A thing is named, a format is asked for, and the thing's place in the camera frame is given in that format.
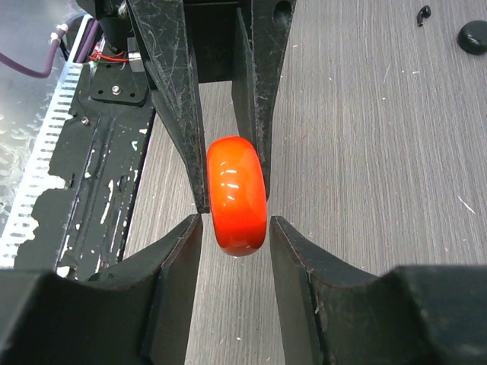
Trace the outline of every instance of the wood grain surface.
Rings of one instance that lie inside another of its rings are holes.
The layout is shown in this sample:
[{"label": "wood grain surface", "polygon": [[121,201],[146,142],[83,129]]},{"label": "wood grain surface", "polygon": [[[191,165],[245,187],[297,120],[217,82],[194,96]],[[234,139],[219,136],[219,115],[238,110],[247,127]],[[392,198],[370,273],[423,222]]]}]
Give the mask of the wood grain surface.
[{"label": "wood grain surface", "polygon": [[[269,216],[375,274],[486,263],[487,58],[456,43],[483,0],[298,0],[275,108]],[[237,134],[230,84],[201,85],[207,147]],[[127,254],[195,212],[156,121]],[[205,233],[186,363],[284,364],[269,245],[235,259]]]}]

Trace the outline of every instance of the screw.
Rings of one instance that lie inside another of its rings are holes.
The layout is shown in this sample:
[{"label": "screw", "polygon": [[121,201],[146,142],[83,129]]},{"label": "screw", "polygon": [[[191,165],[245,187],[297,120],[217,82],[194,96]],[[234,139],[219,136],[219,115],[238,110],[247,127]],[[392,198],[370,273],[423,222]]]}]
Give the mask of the screw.
[{"label": "screw", "polygon": [[118,86],[118,85],[113,85],[113,87],[112,87],[112,94],[113,94],[113,95],[119,95],[119,94],[120,94],[120,91],[121,91],[121,90],[120,90],[120,86]]}]

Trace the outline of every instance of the purple cable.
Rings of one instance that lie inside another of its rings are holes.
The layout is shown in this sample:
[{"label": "purple cable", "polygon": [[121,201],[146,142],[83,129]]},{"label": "purple cable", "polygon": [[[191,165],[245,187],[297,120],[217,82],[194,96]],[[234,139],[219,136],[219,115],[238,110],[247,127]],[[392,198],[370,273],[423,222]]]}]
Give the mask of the purple cable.
[{"label": "purple cable", "polygon": [[100,25],[98,24],[97,21],[93,22],[93,25],[91,26],[90,29],[90,33],[88,33],[88,36],[84,41],[83,48],[81,48],[81,51],[79,52],[78,57],[76,58],[75,61],[76,63],[81,63],[84,61],[84,59],[86,59],[88,52],[90,52],[90,49],[93,46],[94,39],[97,36],[99,26]]},{"label": "purple cable", "polygon": [[63,29],[58,29],[56,31],[56,34],[58,35],[58,39],[53,40],[51,42],[51,47],[49,48],[49,53],[47,55],[47,61],[46,65],[44,66],[43,71],[34,71],[31,68],[25,67],[21,65],[20,63],[17,63],[13,59],[8,58],[6,55],[0,52],[0,63],[3,63],[7,67],[20,72],[21,74],[24,74],[26,76],[31,76],[32,78],[48,78],[49,75],[51,75],[51,71],[53,70],[53,63],[54,63],[54,58],[56,57],[56,51],[59,47],[59,42],[61,39],[65,36],[66,31]]}]

